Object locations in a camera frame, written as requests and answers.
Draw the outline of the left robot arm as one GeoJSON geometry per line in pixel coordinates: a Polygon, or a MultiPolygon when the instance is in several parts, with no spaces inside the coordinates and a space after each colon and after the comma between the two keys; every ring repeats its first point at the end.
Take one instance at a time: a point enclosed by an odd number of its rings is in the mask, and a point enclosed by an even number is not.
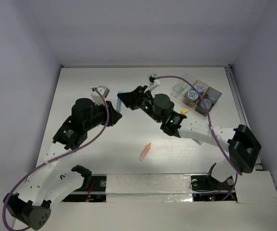
{"type": "Polygon", "coordinates": [[[41,229],[52,209],[73,191],[91,185],[91,170],[81,165],[68,166],[72,154],[87,146],[88,132],[101,125],[103,129],[117,123],[122,115],[110,101],[88,98],[76,100],[71,115],[53,136],[42,163],[25,175],[3,199],[2,219],[11,230],[6,213],[21,221],[27,229],[41,229]]]}

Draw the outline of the pink orange highlighter marker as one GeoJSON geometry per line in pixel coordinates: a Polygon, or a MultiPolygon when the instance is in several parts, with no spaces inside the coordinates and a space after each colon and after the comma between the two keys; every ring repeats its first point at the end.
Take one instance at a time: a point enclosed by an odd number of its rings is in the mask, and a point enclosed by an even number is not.
{"type": "Polygon", "coordinates": [[[146,157],[146,155],[148,154],[149,150],[151,148],[151,143],[147,144],[144,149],[142,150],[142,152],[140,153],[138,159],[139,161],[143,161],[143,159],[146,157]]]}

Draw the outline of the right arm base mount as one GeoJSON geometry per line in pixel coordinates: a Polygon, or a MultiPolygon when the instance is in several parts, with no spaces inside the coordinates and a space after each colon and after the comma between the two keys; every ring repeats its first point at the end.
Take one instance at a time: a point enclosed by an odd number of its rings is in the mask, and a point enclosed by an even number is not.
{"type": "Polygon", "coordinates": [[[216,163],[205,175],[191,175],[189,188],[192,189],[194,202],[237,201],[235,192],[236,182],[228,177],[220,182],[211,176],[216,163]]]}

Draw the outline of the clear jar dark pins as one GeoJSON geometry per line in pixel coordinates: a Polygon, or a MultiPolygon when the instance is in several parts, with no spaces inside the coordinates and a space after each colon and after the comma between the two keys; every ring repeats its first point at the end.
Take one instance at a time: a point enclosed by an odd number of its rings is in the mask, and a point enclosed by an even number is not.
{"type": "Polygon", "coordinates": [[[207,98],[212,102],[212,104],[216,104],[220,96],[221,94],[219,94],[218,92],[209,92],[207,94],[207,98]]]}
{"type": "Polygon", "coordinates": [[[203,99],[200,102],[200,106],[205,109],[206,111],[210,111],[212,107],[212,102],[209,99],[203,99]]]}

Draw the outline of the blue patterned tape roll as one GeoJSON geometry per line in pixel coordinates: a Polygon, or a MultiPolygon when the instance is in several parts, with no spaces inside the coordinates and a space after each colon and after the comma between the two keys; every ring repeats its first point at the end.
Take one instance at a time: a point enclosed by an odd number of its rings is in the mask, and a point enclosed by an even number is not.
{"type": "Polygon", "coordinates": [[[202,95],[205,92],[205,86],[202,83],[196,83],[194,85],[195,90],[202,95]]]}
{"type": "Polygon", "coordinates": [[[194,90],[189,90],[186,94],[187,100],[190,102],[196,102],[199,99],[199,94],[194,90]]]}

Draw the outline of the blue highlighter marker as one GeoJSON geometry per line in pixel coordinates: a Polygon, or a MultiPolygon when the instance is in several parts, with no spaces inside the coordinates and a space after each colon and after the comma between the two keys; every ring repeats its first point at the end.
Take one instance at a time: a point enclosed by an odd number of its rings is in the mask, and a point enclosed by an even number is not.
{"type": "Polygon", "coordinates": [[[117,104],[116,104],[116,110],[117,112],[121,113],[121,107],[122,107],[122,101],[117,97],[117,104]]]}

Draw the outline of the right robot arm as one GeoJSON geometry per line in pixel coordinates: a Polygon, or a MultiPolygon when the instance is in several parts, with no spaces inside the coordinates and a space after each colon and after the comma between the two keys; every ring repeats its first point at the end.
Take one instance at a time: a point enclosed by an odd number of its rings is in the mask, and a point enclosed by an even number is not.
{"type": "Polygon", "coordinates": [[[206,176],[210,188],[218,188],[234,174],[253,172],[262,147],[248,126],[240,124],[237,128],[223,128],[199,123],[176,112],[174,103],[166,94],[152,95],[142,86],[132,92],[118,93],[117,97],[125,107],[141,109],[160,123],[160,129],[169,136],[217,146],[224,153],[224,159],[213,164],[206,176]]]}

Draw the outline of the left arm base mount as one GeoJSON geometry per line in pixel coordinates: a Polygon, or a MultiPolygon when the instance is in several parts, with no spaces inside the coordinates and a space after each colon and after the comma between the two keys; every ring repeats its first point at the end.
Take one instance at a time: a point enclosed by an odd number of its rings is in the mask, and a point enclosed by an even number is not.
{"type": "Polygon", "coordinates": [[[83,184],[66,196],[63,202],[106,202],[107,175],[93,175],[89,169],[80,165],[73,167],[72,171],[79,173],[84,178],[83,184]]]}

